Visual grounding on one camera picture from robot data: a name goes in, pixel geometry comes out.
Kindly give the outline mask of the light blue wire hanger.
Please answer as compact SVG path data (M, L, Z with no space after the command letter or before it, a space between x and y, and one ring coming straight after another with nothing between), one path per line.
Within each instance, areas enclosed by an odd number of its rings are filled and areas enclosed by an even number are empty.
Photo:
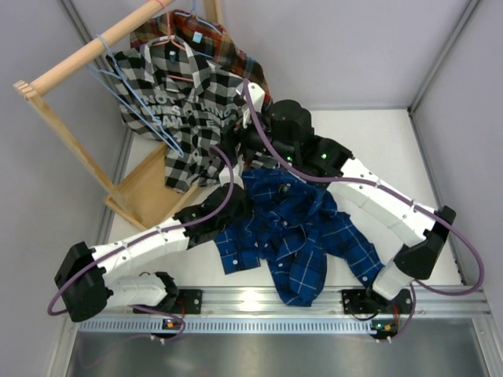
M113 56L112 51L111 51L110 47L108 46L107 42L105 41L105 39L100 34L96 35L96 38L104 45L105 52L107 53L108 57L112 58L113 67L116 70L114 72L107 71L104 69L100 69L95 65L88 64L87 69L90 72L90 74L109 93L111 93L123 106L125 106L128 110L133 112L133 114L136 115L152 133L154 133L168 147L170 147L171 149L176 151L179 156L183 157L185 155L185 153L182 150L182 147L180 146L180 144L173 138L173 136L171 135L170 132L168 132L167 130L165 130L163 128L161 121L153 114L152 110L149 109L148 105L141 99L141 97L130 86L130 83L128 82L127 77L123 74L123 71L121 70L120 66L118 65L118 62L117 62L116 58ZM130 92L130 95L135 99L134 103L139 104L140 108L145 109L147 111L147 114L152 119L152 121L147 121L146 118L143 116L141 110L136 110L132 104L129 104L124 99L122 99L121 96L109 84L107 84L103 79L99 79L98 78L99 74L105 75L105 76L111 76L111 77L119 80L125 86L125 88Z

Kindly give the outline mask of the blue plaid shirt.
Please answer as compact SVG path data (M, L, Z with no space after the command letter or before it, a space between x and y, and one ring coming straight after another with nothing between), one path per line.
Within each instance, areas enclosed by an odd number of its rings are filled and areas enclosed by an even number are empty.
M266 262L281 301L308 307L324 288L329 255L343 259L364 287L384 267L327 190L283 170L249 170L242 178L251 215L215 237L225 274Z

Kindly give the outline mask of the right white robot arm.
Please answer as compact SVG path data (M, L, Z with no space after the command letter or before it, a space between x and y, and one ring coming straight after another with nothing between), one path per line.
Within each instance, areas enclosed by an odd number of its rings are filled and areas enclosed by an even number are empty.
M430 277L454 210L419 207L388 187L335 140L343 127L337 112L309 113L284 100L260 125L262 131L253 125L242 130L244 150L255 154L273 148L292 168L243 173L250 212L215 239L225 273L266 261L281 300L310 306L324 287L327 257L333 255L345 260L365 287L364 303L372 314L392 306L412 281ZM392 260L381 262L336 197L351 201L402 240Z

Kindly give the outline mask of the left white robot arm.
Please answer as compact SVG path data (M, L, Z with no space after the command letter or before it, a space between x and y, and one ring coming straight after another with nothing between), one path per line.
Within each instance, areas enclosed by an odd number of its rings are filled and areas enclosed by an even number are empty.
M179 294L173 278L166 272L133 276L133 271L158 258L215 242L218 233L248 212L243 186L227 183L201 204L183 208L125 240L93 247L74 244L54 277L64 312L75 323L114 307L171 312Z

